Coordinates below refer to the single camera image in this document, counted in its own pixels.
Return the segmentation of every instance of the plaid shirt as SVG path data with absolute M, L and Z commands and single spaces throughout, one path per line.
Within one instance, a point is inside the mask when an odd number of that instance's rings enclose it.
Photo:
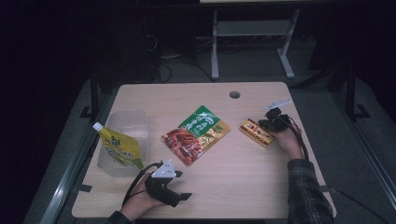
M 292 160 L 288 169 L 288 223 L 333 223 L 332 207 L 319 189 L 314 165 L 306 160 Z

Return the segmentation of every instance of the human hand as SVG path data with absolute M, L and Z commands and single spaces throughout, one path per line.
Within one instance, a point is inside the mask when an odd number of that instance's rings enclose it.
M 140 179 L 139 183 L 136 185 L 131 194 L 135 195 L 129 198 L 129 200 L 120 210 L 120 212 L 128 217 L 128 219 L 131 221 L 143 216 L 154 207 L 164 205 L 164 203 L 151 198 L 151 196 L 149 196 L 149 194 L 146 192 L 145 181 L 149 175 L 150 174 L 146 174 Z
M 291 126 L 295 130 L 298 130 L 298 133 L 301 133 L 301 129 L 297 125 L 291 124 Z M 278 140 L 279 145 L 286 151 L 290 160 L 304 159 L 304 154 L 301 151 L 300 143 L 290 128 L 278 133 L 268 133 L 273 135 Z

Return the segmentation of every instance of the dark background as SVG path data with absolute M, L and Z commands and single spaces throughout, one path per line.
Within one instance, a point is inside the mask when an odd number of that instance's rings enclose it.
M 303 8 L 294 36 L 318 39 L 312 69 L 326 68 L 352 52 L 358 77 L 396 121 L 394 5 L 373 1 L 344 10 L 319 8 Z M 122 83 L 149 83 L 155 76 L 151 62 L 160 52 L 146 51 L 148 30 L 161 39 L 163 49 L 173 46 L 191 55 L 194 38 L 210 36 L 210 27 L 204 26 L 211 23 L 210 13 L 190 13 L 185 20 L 173 15 L 158 13 L 142 24 L 141 14 L 100 14 L 74 2 L 0 3 L 2 221 L 23 222 L 70 109 L 91 74 L 104 91 Z

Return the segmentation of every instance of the table top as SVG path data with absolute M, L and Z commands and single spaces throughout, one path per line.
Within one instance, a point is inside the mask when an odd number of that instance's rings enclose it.
M 230 97 L 232 91 L 238 91 L 240 97 Z M 287 218 L 287 155 L 277 141 L 264 148 L 239 131 L 247 119 L 264 119 L 266 105 L 287 99 L 291 99 L 290 92 L 281 82 L 122 86 L 110 115 L 123 110 L 145 110 L 150 125 L 148 164 L 171 159 L 183 176 L 174 179 L 169 189 L 192 193 L 177 207 L 158 207 L 143 218 Z M 225 121 L 231 130 L 187 166 L 161 141 L 161 136 L 175 129 L 200 105 Z M 281 110 L 303 129 L 318 182 L 325 185 L 294 103 L 283 105 Z M 133 176 L 110 176 L 97 166 L 101 145 L 99 142 L 83 181 L 92 189 L 78 193 L 72 211 L 75 217 L 108 217 L 120 210 L 124 194 L 134 181 Z M 330 194 L 325 196 L 333 204 Z

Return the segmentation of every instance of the floor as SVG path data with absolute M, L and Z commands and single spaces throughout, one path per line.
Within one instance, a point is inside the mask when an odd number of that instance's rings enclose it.
M 288 57 L 296 76 L 293 80 L 287 79 L 284 75 L 276 55 L 276 48 L 279 46 L 279 42 L 263 40 L 263 44 L 259 47 L 244 46 L 234 52 L 223 51 L 219 55 L 220 78 L 217 82 L 281 81 L 292 86 L 318 72 L 306 69 L 315 46 L 314 39 L 297 40 L 291 43 Z M 173 59 L 174 55 L 165 56 Z M 181 56 L 173 60 L 165 60 L 163 64 L 166 66 L 159 67 L 159 75 L 152 83 L 162 83 L 168 78 L 167 83 L 212 82 L 208 74 L 210 72 L 210 51 L 208 50 L 198 53 L 195 59 Z M 370 162 L 367 146 L 381 161 L 389 179 L 396 181 L 396 162 L 394 162 L 396 126 L 375 99 L 371 88 L 360 79 L 357 79 L 356 83 L 355 103 L 364 105 L 371 117 L 351 121 L 344 109 L 345 88 L 338 93 L 329 92 L 326 84 L 330 77 L 325 77 L 302 90 L 290 89 L 321 172 L 328 185 L 338 188 L 370 207 L 391 223 L 392 220 L 396 220 L 395 205 L 390 202 L 386 188 L 381 184 L 376 169 Z M 106 119 L 116 95 L 117 88 L 99 93 L 98 120 Z M 91 162 L 90 151 L 86 147 L 90 147 L 94 142 L 86 143 L 85 141 L 92 139 L 92 121 L 80 117 L 83 109 L 90 105 L 90 81 L 87 80 L 74 103 L 49 168 L 24 223 L 38 223 L 42 220 L 67 167 L 74 162 L 76 154 L 82 147 L 85 147 L 88 154 L 82 162 L 82 167 L 77 168 L 77 177 L 73 181 L 62 210 L 55 216 L 55 223 L 98 223 L 104 220 L 103 218 L 75 218 L 71 215 L 79 185 Z M 359 138 L 361 133 L 366 141 Z M 384 223 L 379 217 L 350 201 L 342 193 L 333 192 L 332 198 L 337 209 L 334 223 Z M 285 223 L 285 221 L 265 220 L 265 223 Z

